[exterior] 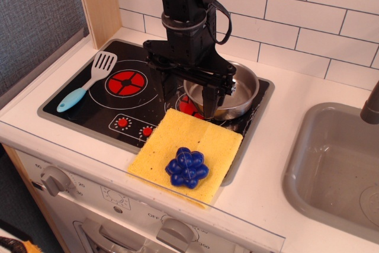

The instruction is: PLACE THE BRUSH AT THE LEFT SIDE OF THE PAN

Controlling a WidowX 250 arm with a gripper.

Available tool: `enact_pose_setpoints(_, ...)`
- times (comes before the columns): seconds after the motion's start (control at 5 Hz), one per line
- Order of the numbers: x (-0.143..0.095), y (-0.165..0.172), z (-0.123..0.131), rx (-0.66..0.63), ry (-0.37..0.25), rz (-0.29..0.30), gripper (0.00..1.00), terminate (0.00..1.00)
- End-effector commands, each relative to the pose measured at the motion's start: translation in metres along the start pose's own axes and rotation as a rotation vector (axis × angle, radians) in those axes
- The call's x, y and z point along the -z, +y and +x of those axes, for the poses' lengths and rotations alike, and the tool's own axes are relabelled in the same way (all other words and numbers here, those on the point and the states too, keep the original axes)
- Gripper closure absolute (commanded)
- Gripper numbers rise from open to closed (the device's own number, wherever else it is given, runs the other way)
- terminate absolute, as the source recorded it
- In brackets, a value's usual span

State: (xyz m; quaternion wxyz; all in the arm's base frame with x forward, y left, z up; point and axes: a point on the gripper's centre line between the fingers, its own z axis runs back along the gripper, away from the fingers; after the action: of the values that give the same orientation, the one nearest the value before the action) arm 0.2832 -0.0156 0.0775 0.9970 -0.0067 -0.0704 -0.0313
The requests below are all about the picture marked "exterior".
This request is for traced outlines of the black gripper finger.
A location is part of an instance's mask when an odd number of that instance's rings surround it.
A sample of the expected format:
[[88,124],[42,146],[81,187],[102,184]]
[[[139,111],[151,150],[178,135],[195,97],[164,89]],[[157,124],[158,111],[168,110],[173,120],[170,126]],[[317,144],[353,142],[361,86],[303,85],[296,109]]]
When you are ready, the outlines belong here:
[[203,116],[212,119],[216,110],[224,103],[226,92],[224,88],[208,84],[203,87]]
[[178,88],[177,76],[172,72],[161,72],[161,85],[163,100],[170,100],[176,94]]

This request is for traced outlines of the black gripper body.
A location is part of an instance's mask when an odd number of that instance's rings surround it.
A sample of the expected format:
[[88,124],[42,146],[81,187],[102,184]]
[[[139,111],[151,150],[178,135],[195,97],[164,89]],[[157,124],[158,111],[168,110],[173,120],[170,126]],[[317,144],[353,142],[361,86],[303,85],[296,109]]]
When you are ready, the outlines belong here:
[[216,86],[232,94],[233,75],[236,69],[218,55],[216,44],[225,44],[232,31],[229,21],[227,33],[222,41],[216,38],[216,13],[204,12],[194,21],[178,21],[162,14],[167,40],[147,40],[143,43],[148,52],[155,88],[162,96],[161,72],[168,71],[177,77],[206,86],[215,80]]

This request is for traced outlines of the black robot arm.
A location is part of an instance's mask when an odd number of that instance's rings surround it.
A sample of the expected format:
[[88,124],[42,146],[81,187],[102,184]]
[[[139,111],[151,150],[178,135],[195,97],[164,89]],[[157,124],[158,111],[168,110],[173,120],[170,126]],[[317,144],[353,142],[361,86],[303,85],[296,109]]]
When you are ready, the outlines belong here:
[[228,11],[217,0],[162,0],[166,40],[147,40],[146,62],[162,100],[177,90],[179,78],[203,86],[203,113],[213,118],[232,93],[236,68],[216,51],[216,12]]

